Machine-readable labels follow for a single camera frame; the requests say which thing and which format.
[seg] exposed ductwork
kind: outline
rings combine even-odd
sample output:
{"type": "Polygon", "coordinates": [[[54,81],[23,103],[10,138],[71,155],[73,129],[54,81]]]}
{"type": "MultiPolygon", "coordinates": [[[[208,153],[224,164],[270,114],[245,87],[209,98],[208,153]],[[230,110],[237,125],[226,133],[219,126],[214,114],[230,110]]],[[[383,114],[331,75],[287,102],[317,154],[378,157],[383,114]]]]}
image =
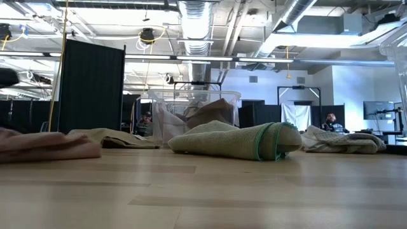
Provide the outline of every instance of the exposed ductwork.
{"type": "MultiPolygon", "coordinates": [[[[182,15],[181,25],[184,39],[209,39],[212,3],[180,1],[179,11],[182,15]]],[[[186,54],[198,56],[208,55],[209,46],[209,43],[202,41],[186,41],[186,54]]],[[[204,81],[205,70],[205,64],[188,64],[190,81],[204,81]]]]}
{"type": "Polygon", "coordinates": [[[259,50],[254,53],[253,57],[266,58],[275,47],[279,46],[273,37],[274,32],[283,29],[289,25],[298,23],[309,8],[311,8],[317,0],[288,0],[282,11],[280,18],[272,23],[272,33],[260,46],[259,50]]]}

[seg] pipe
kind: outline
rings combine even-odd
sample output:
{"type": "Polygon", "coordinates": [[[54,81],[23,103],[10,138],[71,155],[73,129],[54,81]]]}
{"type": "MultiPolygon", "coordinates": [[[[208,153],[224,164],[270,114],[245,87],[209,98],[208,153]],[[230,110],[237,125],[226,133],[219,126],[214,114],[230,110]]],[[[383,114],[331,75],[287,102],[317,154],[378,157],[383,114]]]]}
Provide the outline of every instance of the pipe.
{"type": "Polygon", "coordinates": [[[304,12],[311,8],[316,2],[317,0],[288,0],[280,18],[276,23],[272,24],[272,33],[253,57],[267,58],[273,52],[274,48],[278,46],[275,42],[273,32],[277,32],[288,25],[299,22],[304,16],[304,12]]]}
{"type": "MultiPolygon", "coordinates": [[[[212,3],[180,1],[179,11],[182,15],[184,39],[209,39],[212,3]]],[[[187,55],[206,56],[209,54],[209,43],[185,42],[184,45],[187,55]]],[[[205,64],[188,64],[190,81],[204,81],[205,70],[205,64]]]]}
{"type": "Polygon", "coordinates": [[[242,15],[240,16],[239,23],[236,26],[235,34],[233,35],[233,39],[231,41],[230,48],[228,51],[228,56],[230,56],[233,53],[233,49],[235,49],[237,39],[239,37],[240,31],[242,30],[244,19],[247,15],[247,11],[249,10],[249,5],[250,5],[249,3],[245,3],[243,5],[242,15]]]}
{"type": "Polygon", "coordinates": [[[226,49],[228,48],[229,39],[230,39],[231,34],[233,32],[233,29],[235,27],[236,18],[237,18],[237,15],[239,13],[238,12],[239,7],[240,7],[240,1],[235,1],[235,5],[233,5],[233,15],[231,17],[231,20],[230,20],[230,23],[229,23],[229,26],[228,26],[228,31],[226,32],[226,38],[225,38],[224,43],[223,43],[221,56],[224,56],[226,54],[226,49]]]}

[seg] ceiling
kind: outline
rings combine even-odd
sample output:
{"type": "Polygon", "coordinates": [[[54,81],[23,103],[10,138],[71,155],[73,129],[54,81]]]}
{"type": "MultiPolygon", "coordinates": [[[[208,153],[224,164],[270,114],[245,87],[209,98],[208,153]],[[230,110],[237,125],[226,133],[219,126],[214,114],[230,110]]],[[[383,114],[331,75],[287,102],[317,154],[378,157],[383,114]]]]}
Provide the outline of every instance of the ceiling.
{"type": "MultiPolygon", "coordinates": [[[[68,8],[67,33],[68,39],[76,39],[97,45],[109,46],[122,49],[127,46],[127,53],[146,53],[146,54],[175,54],[184,55],[184,43],[179,43],[177,39],[182,38],[182,28],[180,25],[180,15],[176,11],[163,10],[135,10],[132,3],[141,1],[127,1],[128,4],[118,7],[117,1],[99,1],[103,2],[103,8],[96,3],[85,4],[81,0],[70,1],[68,8]],[[140,48],[137,46],[139,33],[143,28],[153,28],[155,37],[162,35],[153,46],[140,48]]],[[[11,25],[13,39],[20,36],[21,25],[26,26],[26,35],[16,42],[6,43],[5,50],[30,51],[30,52],[60,52],[62,47],[62,28],[63,28],[63,10],[61,5],[63,1],[54,1],[50,7],[51,1],[36,1],[42,3],[28,3],[31,8],[28,13],[22,13],[12,6],[10,0],[0,0],[0,24],[7,23],[11,25]]],[[[280,11],[284,7],[285,0],[250,0],[249,9],[252,15],[246,15],[243,20],[242,30],[239,34],[233,54],[255,52],[265,39],[264,26],[267,25],[269,15],[280,11]]],[[[175,1],[170,4],[176,7],[175,1]]],[[[228,30],[228,15],[233,9],[235,0],[222,0],[214,5],[212,39],[213,44],[210,48],[210,55],[220,55],[223,48],[226,32],[228,30]]],[[[311,16],[339,17],[344,11],[369,10],[371,12],[384,9],[391,9],[399,6],[401,1],[335,1],[320,0],[306,12],[311,16]]],[[[334,54],[340,52],[337,48],[307,48],[301,46],[289,47],[289,58],[302,59],[329,59],[334,54]]],[[[272,53],[276,57],[286,58],[286,50],[275,49],[272,53]]],[[[24,71],[34,71],[50,79],[55,74],[56,64],[49,60],[21,60],[21,59],[0,59],[0,65],[11,67],[24,71]]],[[[310,64],[298,64],[290,66],[290,69],[308,70],[312,67],[310,64]]],[[[286,64],[277,64],[275,70],[285,69],[286,64]]],[[[133,88],[151,88],[166,86],[165,76],[170,74],[177,79],[188,80],[188,68],[184,64],[157,64],[147,62],[132,62],[125,66],[125,83],[133,84],[133,88]]]]}

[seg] monitor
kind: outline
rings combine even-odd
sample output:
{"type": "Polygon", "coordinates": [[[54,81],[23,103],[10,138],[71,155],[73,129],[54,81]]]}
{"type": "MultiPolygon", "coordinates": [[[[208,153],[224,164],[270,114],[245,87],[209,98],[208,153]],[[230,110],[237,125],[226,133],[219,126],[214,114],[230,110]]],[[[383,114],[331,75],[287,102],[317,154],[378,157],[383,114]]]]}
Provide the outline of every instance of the monitor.
{"type": "Polygon", "coordinates": [[[394,112],[380,113],[378,111],[391,111],[394,109],[394,103],[389,101],[364,101],[363,119],[364,120],[393,120],[394,112]]]}

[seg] white fabric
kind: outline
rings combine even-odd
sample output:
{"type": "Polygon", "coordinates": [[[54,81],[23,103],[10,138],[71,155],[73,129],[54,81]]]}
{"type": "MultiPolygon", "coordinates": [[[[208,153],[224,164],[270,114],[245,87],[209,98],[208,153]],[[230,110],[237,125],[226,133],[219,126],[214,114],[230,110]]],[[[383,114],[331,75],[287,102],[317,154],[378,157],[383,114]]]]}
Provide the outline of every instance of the white fabric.
{"type": "Polygon", "coordinates": [[[311,126],[311,107],[281,104],[281,121],[295,125],[298,130],[311,126]]]}

